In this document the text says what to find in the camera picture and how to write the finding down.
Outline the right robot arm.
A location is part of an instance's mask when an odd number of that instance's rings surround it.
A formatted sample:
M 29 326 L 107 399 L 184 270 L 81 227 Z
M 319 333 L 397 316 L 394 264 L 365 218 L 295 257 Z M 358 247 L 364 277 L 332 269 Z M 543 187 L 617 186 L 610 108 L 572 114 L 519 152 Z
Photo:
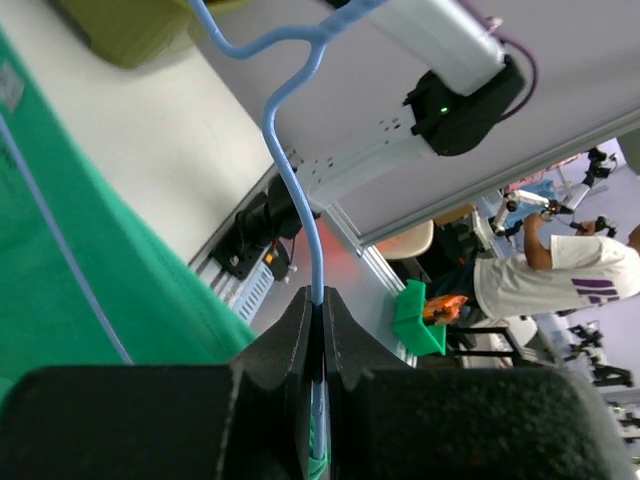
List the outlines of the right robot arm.
M 332 13 L 317 25 L 279 25 L 247 46 L 251 57 L 278 52 L 282 44 L 306 50 L 294 72 L 269 91 L 261 109 L 260 127 L 278 163 L 284 162 L 288 147 L 300 144 L 289 130 L 279 129 L 279 120 L 316 135 L 311 117 L 319 116 L 321 106 L 340 92 L 315 94 L 307 114 L 286 111 L 288 101 L 317 78 L 329 54 L 352 56 L 348 63 L 354 74 L 340 80 L 343 87 L 353 89 L 342 101 L 353 111 L 378 103 L 376 95 L 362 91 L 375 74 L 403 75 L 389 54 L 372 43 L 366 46 L 373 59 L 371 68 L 358 67 L 363 53 L 346 44 L 357 24 L 370 23 L 396 49 L 419 59 L 428 70 L 402 102 L 369 116 L 369 128 L 331 143 L 315 157 L 303 157 L 296 177 L 312 211 L 339 208 L 343 197 L 400 166 L 464 155 L 515 113 L 512 103 L 525 80 L 505 52 L 503 40 L 490 31 L 489 21 L 462 2 L 335 1 L 332 7 Z

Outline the green tank top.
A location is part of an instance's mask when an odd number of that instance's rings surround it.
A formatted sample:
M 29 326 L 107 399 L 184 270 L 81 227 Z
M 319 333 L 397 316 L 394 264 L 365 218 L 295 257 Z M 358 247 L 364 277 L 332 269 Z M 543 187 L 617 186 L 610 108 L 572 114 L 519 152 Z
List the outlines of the green tank top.
M 1 407 L 48 367 L 223 365 L 256 336 L 139 218 L 69 137 L 23 59 L 1 41 L 1 120 L 122 344 L 102 330 L 1 138 Z M 308 475 L 317 427 L 310 415 Z

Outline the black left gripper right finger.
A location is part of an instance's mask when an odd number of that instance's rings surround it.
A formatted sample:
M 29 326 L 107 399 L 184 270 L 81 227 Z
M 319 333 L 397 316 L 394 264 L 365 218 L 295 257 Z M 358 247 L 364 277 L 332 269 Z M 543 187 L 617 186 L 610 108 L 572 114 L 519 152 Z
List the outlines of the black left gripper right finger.
M 335 479 L 631 479 L 599 393 L 558 368 L 414 369 L 324 295 Z

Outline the blue hanger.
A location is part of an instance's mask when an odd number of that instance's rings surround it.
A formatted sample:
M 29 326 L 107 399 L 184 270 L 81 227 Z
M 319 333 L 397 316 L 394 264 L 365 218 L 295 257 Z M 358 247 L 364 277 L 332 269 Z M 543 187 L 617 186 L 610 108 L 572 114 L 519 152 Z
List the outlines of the blue hanger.
M 289 160 L 287 160 L 277 137 L 275 130 L 276 114 L 282 103 L 304 83 L 309 81 L 317 72 L 329 43 L 346 31 L 352 24 L 367 16 L 383 4 L 382 1 L 349 1 L 317 25 L 285 25 L 277 27 L 245 46 L 236 46 L 225 38 L 203 1 L 191 1 L 189 3 L 198 22 L 204 28 L 211 42 L 228 57 L 238 60 L 248 59 L 279 42 L 287 40 L 301 40 L 307 42 L 310 46 L 309 56 L 305 64 L 289 80 L 276 89 L 267 100 L 262 115 L 261 130 L 266 146 L 274 161 L 274 166 L 277 168 L 280 179 L 284 182 L 297 215 L 302 221 L 302 226 L 306 230 L 307 243 L 312 260 L 311 300 L 315 312 L 320 311 L 324 301 L 323 250 L 308 197 L 304 193 L 303 187 L 296 177 Z M 58 248 L 71 269 L 76 283 L 88 301 L 102 330 L 109 338 L 110 343 L 121 361 L 126 365 L 132 365 L 134 363 L 133 359 L 103 311 L 84 272 L 77 263 L 72 249 L 60 230 L 47 203 L 46 197 L 43 196 L 36 179 L 32 175 L 29 165 L 24 158 L 24 151 L 16 142 L 16 132 L 17 129 L 10 127 L 5 119 L 1 120 L 1 138 L 5 151 L 9 154 L 9 158 L 24 178 L 30 194 L 33 196 L 47 227 L 51 231 Z

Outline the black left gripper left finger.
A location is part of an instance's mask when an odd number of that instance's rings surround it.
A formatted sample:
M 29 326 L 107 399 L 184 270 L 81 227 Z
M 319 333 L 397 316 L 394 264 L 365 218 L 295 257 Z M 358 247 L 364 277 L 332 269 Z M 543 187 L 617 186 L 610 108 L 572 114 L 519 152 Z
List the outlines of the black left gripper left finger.
M 223 365 L 48 367 L 1 407 L 5 479 L 304 479 L 313 307 Z

